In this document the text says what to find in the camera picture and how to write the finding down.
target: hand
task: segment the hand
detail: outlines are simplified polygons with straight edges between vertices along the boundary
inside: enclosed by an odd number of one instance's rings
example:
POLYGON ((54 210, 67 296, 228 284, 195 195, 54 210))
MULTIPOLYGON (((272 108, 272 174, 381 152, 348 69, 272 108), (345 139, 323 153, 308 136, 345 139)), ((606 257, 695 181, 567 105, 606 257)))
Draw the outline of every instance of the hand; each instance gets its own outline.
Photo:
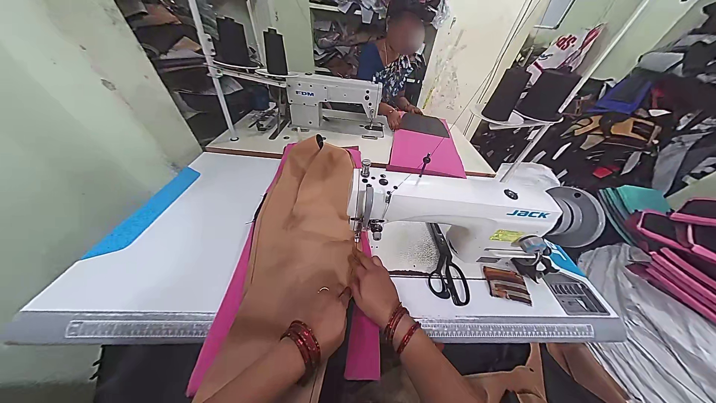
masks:
POLYGON ((348 261, 355 274, 353 299, 371 321, 384 328, 400 303, 388 270, 378 256, 369 258, 356 248, 348 261))
POLYGON ((407 108, 405 108, 405 112, 415 113, 416 115, 422 115, 422 111, 420 110, 420 108, 417 106, 413 106, 413 105, 408 105, 407 108))
POLYGON ((394 109, 391 113, 388 113, 388 127, 390 130, 395 131, 400 128, 400 112, 394 109))
POLYGON ((313 331, 321 347, 321 360, 327 360, 343 343, 346 333, 346 309, 351 299, 348 287, 322 288, 306 301, 301 320, 313 331))

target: knob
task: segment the knob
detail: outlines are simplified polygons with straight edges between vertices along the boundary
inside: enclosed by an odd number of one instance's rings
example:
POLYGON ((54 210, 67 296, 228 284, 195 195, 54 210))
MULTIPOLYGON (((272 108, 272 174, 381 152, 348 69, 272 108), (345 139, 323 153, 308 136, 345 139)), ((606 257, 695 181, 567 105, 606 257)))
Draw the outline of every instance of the knob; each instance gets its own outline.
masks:
POLYGON ((361 165, 363 165, 363 169, 361 169, 361 171, 360 171, 360 176, 367 178, 368 176, 370 176, 371 162, 369 159, 365 159, 365 160, 361 161, 361 165))

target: black-handled scissors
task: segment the black-handled scissors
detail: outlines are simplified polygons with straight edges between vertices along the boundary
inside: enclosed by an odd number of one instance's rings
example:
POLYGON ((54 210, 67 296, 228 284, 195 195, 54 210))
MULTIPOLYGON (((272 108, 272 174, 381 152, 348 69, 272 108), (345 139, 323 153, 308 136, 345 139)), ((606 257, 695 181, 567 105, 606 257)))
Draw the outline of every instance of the black-handled scissors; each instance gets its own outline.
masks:
POLYGON ((430 275, 427 276, 427 286, 430 287, 430 291, 432 291, 432 293, 435 294, 438 298, 442 298, 443 300, 449 300, 452 298, 453 303, 456 306, 467 305, 470 302, 470 288, 468 287, 468 279, 465 278, 465 273, 463 273, 463 271, 458 267, 458 265, 453 263, 453 253, 450 251, 448 241, 442 235, 440 227, 437 224, 429 223, 427 225, 427 228, 430 230, 432 240, 435 241, 435 246, 437 247, 438 253, 440 253, 440 257, 437 260, 437 268, 435 269, 435 271, 433 271, 432 273, 430 273, 430 275), (455 288, 455 281, 453 280, 451 268, 455 269, 458 272, 460 280, 465 286, 464 301, 460 300, 458 289, 455 288), (432 286, 433 279, 440 280, 440 290, 436 290, 432 286))

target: metal pole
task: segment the metal pole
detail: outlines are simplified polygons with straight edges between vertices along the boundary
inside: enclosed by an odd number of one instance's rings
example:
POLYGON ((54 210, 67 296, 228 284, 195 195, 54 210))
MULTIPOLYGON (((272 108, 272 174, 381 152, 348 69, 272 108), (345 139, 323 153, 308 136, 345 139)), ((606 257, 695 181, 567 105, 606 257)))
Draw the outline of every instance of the metal pole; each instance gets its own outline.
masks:
POLYGON ((629 20, 626 22, 626 24, 619 30, 619 32, 609 43, 609 45, 607 45, 606 49, 596 58, 594 64, 590 66, 590 68, 584 73, 582 79, 579 80, 579 84, 577 84, 577 86, 572 90, 572 93, 569 94, 567 99, 564 101, 564 104, 562 104, 562 107, 559 108, 559 113, 564 112, 564 110, 569 106, 569 103, 572 102, 574 97, 577 96, 579 90, 581 90, 581 88, 586 84, 587 80, 589 80, 594 74, 594 72, 596 72, 596 69, 599 68, 599 65, 601 65, 601 63, 606 59, 606 57, 609 56, 609 53, 611 53, 611 51, 616 47, 616 44, 619 43, 619 41, 621 40, 621 38, 624 37, 627 31, 629 31, 629 28, 634 25, 634 22, 637 20, 637 18, 642 15, 650 1, 651 0, 642 0, 637 10, 632 14, 631 17, 629 17, 629 20))
POLYGON ((532 140, 530 140, 530 143, 525 147, 524 150, 522 150, 522 153, 519 157, 517 157, 517 160, 515 163, 512 164, 512 166, 505 172, 505 175, 500 178, 500 183, 507 183, 510 179, 512 179, 512 176, 515 174, 515 171, 517 171, 517 167, 520 166, 520 164, 525 161, 525 158, 527 158, 527 155, 532 151, 533 148, 537 145, 537 143, 542 139, 542 136, 544 136, 544 133, 547 133, 547 130, 552 127, 552 125, 545 125, 543 126, 540 131, 537 133, 536 136, 532 137, 532 140))
POLYGON ((224 115, 224 119, 226 119, 226 125, 228 126, 229 131, 231 132, 231 137, 238 138, 236 135, 236 129, 233 127, 233 122, 231 121, 231 114, 228 112, 228 106, 226 105, 226 98, 224 97, 223 91, 221 90, 221 83, 219 82, 220 75, 218 74, 218 71, 216 69, 216 66, 214 65, 214 58, 213 58, 213 51, 214 46, 211 44, 211 37, 209 37, 204 32, 204 25, 203 22, 201 22, 201 14, 199 14, 199 6, 196 4, 196 0, 189 0, 189 9, 191 10, 191 16, 194 18, 194 25, 196 26, 196 34, 199 36, 199 42, 201 44, 201 49, 204 52, 204 57, 206 58, 206 64, 209 67, 209 75, 211 76, 211 81, 214 83, 214 88, 216 89, 216 96, 219 98, 219 105, 221 105, 221 112, 224 115))

